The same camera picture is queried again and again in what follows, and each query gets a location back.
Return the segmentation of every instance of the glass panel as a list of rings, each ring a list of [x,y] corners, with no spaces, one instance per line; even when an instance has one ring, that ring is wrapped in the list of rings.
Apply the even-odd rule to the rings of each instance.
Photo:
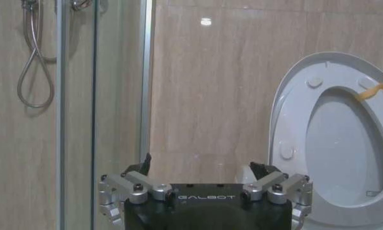
[[[64,94],[60,114],[64,133],[64,225],[66,230],[89,230],[92,227],[92,92],[93,92],[93,45],[94,4],[72,8],[62,0],[58,13],[64,31],[61,56],[64,57]]]
[[[100,1],[96,179],[139,161],[145,9],[145,0]],[[112,229],[97,206],[94,215],[96,229]]]

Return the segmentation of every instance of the orange object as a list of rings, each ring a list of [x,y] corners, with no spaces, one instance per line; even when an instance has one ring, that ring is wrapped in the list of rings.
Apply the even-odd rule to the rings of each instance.
[[[383,83],[380,83],[379,85],[376,85],[375,87],[370,88],[363,93],[360,93],[358,95],[358,99],[362,101],[371,98],[374,95],[376,95],[379,90],[383,90]]]

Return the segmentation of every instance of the toilet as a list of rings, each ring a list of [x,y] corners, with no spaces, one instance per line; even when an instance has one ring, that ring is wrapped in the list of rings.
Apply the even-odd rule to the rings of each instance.
[[[303,58],[277,90],[269,163],[314,182],[306,230],[383,230],[383,82],[358,57],[323,52]]]

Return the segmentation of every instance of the metal joint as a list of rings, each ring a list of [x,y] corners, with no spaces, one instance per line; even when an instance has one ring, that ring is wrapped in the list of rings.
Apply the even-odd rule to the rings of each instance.
[[[271,172],[269,175],[262,177],[258,181],[242,186],[245,197],[249,197],[249,201],[258,201],[262,198],[262,194],[273,184],[281,183],[285,180],[282,172]]]

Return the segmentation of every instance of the metal frame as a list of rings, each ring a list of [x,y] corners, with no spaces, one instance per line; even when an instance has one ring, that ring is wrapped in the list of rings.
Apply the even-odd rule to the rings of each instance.
[[[57,0],[57,75],[56,75],[56,229],[65,229],[65,71],[68,67],[69,0]]]
[[[139,162],[149,152],[150,138],[150,106],[151,106],[151,73],[153,73],[153,42],[155,0],[145,0],[145,39],[143,39],[143,83],[142,83],[142,120],[141,120],[141,154]]]

